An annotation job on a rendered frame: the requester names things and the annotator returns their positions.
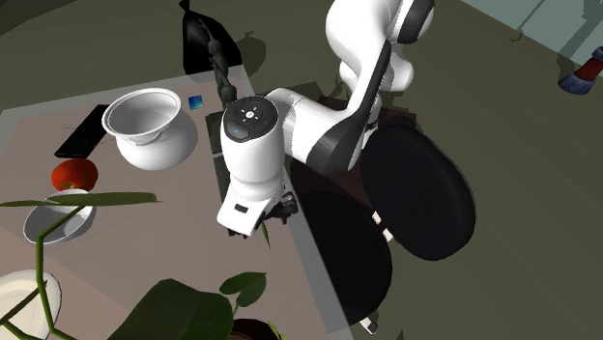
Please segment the pale pink table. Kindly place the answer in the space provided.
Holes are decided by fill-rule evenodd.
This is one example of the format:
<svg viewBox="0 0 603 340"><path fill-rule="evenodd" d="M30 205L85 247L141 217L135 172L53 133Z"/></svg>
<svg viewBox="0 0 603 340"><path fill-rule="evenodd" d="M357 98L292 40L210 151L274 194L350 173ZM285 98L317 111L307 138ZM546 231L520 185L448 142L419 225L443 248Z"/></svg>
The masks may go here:
<svg viewBox="0 0 603 340"><path fill-rule="evenodd" d="M144 191L154 204L100 207L90 228L44 250L44 268L59 282L57 326L77 340L107 340L134 305L160 280L173 278L214 292L244 271L262 271L268 286L243 318L275 324L289 340L354 340L303 219L269 222L267 235L231 237L216 220L221 201L206 116L220 109L209 72L164 79L181 99L201 96L185 114L198 131L194 152L167 170L129 164L106 136L91 153L96 191ZM30 202L54 191L55 151L89 112L123 89L54 100L0 113L0 276L35 265L22 228Z"/></svg>

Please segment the dark brown plant pot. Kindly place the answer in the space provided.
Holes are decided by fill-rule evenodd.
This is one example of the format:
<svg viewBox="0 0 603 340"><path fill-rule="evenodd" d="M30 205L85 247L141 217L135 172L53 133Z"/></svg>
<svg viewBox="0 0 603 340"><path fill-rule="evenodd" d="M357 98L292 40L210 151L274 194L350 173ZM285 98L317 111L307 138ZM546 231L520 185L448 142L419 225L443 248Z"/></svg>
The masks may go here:
<svg viewBox="0 0 603 340"><path fill-rule="evenodd" d="M271 327L255 319L236 319L228 340L279 340Z"/></svg>

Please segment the black office chair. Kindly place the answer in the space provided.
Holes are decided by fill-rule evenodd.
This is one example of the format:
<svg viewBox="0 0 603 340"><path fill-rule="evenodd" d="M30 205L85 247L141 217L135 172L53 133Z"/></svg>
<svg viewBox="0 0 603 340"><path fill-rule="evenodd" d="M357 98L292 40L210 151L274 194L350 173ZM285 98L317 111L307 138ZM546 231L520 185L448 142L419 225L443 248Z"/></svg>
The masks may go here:
<svg viewBox="0 0 603 340"><path fill-rule="evenodd" d="M381 127L361 153L363 205L298 161L291 180L344 319L352 326L376 311L392 277L389 232L407 251L440 261L463 248L475 226L470 187L454 163L420 131Z"/></svg>

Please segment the large white round pot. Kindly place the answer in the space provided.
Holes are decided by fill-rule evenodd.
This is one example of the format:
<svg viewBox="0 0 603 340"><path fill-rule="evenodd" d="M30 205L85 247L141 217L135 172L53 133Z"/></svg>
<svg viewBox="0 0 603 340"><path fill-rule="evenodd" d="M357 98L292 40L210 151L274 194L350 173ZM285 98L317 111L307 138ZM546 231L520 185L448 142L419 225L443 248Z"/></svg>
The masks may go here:
<svg viewBox="0 0 603 340"><path fill-rule="evenodd" d="M171 90L146 88L113 101L101 125L122 157L142 170L165 170L185 161L198 142L196 124Z"/></svg>

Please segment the broad-leaved green plant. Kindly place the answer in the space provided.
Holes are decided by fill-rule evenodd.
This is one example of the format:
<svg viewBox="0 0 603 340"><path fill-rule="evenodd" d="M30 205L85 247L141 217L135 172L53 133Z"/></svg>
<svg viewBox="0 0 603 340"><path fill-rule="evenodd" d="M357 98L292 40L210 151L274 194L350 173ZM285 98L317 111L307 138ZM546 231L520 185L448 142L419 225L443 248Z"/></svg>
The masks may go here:
<svg viewBox="0 0 603 340"><path fill-rule="evenodd" d="M201 292L175 279L162 279L135 305L107 340L228 340L242 307L265 292L263 272L226 279L217 293ZM270 322L279 340L289 340Z"/></svg>

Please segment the dark knobbly twisted stem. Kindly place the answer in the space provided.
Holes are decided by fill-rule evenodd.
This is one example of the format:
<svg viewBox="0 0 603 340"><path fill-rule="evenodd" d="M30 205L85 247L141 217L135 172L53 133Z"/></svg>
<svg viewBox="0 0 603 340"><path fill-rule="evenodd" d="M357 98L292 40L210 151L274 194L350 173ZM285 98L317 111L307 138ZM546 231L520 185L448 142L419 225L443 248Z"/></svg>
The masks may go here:
<svg viewBox="0 0 603 340"><path fill-rule="evenodd" d="M207 24L201 18L199 18L198 21L209 37L207 47L210 54L209 60L214 69L216 90L220 98L222 108L223 110L226 110L233 102L237 100L237 89L228 79L229 66L225 56L223 55L221 42L214 37Z"/></svg>

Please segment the black tied bag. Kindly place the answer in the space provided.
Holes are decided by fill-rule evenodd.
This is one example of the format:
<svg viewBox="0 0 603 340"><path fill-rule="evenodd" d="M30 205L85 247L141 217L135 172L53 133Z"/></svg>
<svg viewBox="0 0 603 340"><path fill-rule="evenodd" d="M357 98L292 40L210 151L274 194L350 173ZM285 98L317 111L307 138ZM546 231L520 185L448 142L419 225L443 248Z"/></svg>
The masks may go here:
<svg viewBox="0 0 603 340"><path fill-rule="evenodd" d="M221 48L229 67L243 63L242 54L226 29L215 19L190 9L190 0L180 0L183 16L183 68L186 74L211 71L208 43L213 36Z"/></svg>

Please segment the red apple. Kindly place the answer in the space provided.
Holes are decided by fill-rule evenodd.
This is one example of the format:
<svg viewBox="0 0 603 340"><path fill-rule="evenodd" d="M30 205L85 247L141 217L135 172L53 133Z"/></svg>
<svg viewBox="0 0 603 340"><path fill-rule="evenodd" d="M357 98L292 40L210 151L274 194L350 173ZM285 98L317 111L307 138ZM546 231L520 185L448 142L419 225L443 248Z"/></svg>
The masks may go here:
<svg viewBox="0 0 603 340"><path fill-rule="evenodd" d="M86 158L73 158L61 162L51 174L53 186L59 190L80 188L90 191L99 177L96 165Z"/></svg>

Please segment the black keyboard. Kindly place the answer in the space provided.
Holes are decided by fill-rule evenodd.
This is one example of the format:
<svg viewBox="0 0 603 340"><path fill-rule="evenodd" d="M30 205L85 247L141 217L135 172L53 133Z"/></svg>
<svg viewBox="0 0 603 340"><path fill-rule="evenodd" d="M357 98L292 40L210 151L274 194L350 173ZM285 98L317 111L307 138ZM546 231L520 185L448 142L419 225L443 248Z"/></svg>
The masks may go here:
<svg viewBox="0 0 603 340"><path fill-rule="evenodd" d="M98 104L54 155L59 158L87 158L106 135L101 119L107 108L108 104Z"/></svg>

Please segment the thin-stemmed green plant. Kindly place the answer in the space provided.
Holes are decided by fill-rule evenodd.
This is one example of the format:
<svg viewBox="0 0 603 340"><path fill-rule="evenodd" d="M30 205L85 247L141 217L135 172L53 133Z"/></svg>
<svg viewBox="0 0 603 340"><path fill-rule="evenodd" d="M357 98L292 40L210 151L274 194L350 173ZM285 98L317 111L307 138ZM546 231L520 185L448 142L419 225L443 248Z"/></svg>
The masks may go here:
<svg viewBox="0 0 603 340"><path fill-rule="evenodd" d="M41 297L49 335L53 334L62 340L76 340L56 327L57 320L52 320L45 289L46 282L43 280L43 248L52 243L70 240L90 227L97 207L155 203L157 200L155 194L148 192L90 193L83 189L67 189L41 201L6 202L6 207L32 209L24 224L23 235L35 245L36 266L33 269L36 271L37 289L0 318L0 326L3 328L0 331L0 340L43 340L24 333L10 322L10 318L36 296Z"/></svg>

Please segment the white round planter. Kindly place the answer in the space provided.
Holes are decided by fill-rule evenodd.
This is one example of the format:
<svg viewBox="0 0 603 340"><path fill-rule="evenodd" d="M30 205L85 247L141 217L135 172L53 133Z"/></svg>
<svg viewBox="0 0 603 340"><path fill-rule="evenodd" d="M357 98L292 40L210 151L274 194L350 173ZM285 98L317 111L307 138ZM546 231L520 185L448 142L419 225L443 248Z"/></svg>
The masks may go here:
<svg viewBox="0 0 603 340"><path fill-rule="evenodd" d="M43 273L43 280L46 282L45 289L52 320L56 321L61 308L61 288L56 278L46 271ZM37 281L34 269L14 271L1 276L0 318L5 316L36 289ZM49 335L40 296L34 297L26 306L10 318L10 322L24 333L40 339L46 340Z"/></svg>

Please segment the red cylinder with blue base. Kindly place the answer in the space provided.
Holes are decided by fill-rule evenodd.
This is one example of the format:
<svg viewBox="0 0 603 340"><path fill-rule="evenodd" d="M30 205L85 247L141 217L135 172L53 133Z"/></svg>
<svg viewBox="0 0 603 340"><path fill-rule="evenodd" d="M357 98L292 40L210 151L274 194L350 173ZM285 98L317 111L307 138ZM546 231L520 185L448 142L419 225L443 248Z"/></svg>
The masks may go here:
<svg viewBox="0 0 603 340"><path fill-rule="evenodd" d="M603 71L603 46L597 47L591 57L578 69L558 81L558 86L573 95L586 95Z"/></svg>

